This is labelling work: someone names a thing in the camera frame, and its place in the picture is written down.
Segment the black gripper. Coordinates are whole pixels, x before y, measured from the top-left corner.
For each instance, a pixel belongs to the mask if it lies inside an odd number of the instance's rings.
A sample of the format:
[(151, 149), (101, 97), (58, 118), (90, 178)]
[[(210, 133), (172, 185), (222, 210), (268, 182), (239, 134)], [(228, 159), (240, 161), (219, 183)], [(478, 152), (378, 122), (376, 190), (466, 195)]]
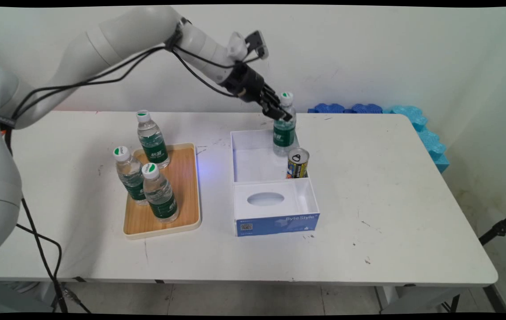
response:
[(288, 122), (293, 117), (283, 109), (275, 90), (259, 73), (245, 63), (237, 63), (228, 77), (219, 85), (246, 103), (262, 105), (263, 115), (275, 121)]

